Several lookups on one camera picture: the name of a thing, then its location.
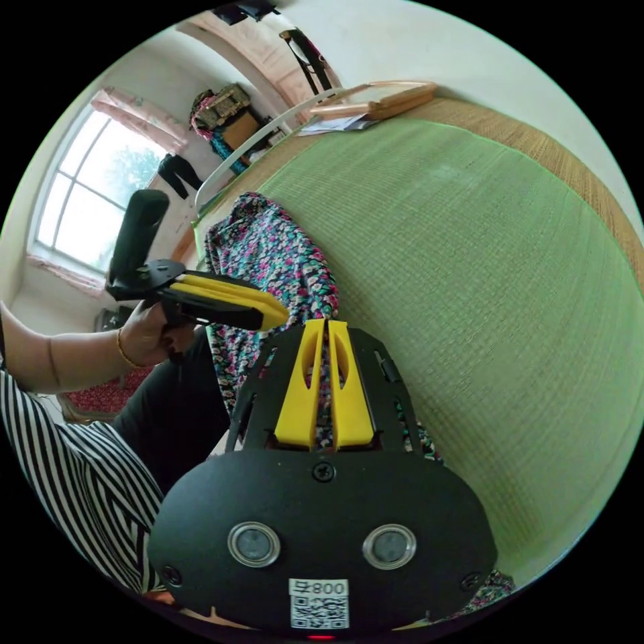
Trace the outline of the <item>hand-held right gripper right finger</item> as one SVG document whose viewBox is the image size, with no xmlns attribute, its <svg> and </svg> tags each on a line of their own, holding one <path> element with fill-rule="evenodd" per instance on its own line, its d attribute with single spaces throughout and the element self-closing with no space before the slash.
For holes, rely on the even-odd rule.
<svg viewBox="0 0 644 644">
<path fill-rule="evenodd" d="M 334 449 L 368 447 L 374 430 L 347 323 L 328 322 L 328 344 Z"/>
</svg>

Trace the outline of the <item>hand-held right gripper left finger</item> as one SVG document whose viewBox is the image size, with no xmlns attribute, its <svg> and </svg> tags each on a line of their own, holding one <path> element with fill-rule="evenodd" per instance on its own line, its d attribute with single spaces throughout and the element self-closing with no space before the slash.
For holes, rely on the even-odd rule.
<svg viewBox="0 0 644 644">
<path fill-rule="evenodd" d="M 281 445 L 311 449 L 315 442 L 325 320 L 297 329 L 299 342 L 274 436 Z"/>
</svg>

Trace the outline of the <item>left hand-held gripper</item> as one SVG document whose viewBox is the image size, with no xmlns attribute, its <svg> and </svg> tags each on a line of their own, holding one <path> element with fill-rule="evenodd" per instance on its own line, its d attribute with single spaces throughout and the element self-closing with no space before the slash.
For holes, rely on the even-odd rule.
<svg viewBox="0 0 644 644">
<path fill-rule="evenodd" d="M 172 260 L 154 260 L 129 271 L 112 268 L 106 290 L 117 302 L 160 303 L 169 323 L 189 321 L 195 331 L 212 324 L 267 331 L 290 317 L 274 296 L 249 282 L 187 270 Z"/>
</svg>

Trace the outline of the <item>person's left hand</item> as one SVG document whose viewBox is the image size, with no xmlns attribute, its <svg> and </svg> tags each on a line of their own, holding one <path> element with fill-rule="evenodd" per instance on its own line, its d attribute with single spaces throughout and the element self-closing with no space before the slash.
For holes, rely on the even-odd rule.
<svg viewBox="0 0 644 644">
<path fill-rule="evenodd" d="M 151 367 L 185 352 L 195 336 L 196 325 L 169 323 L 160 303 L 140 303 L 118 331 L 121 357 L 133 368 Z"/>
</svg>

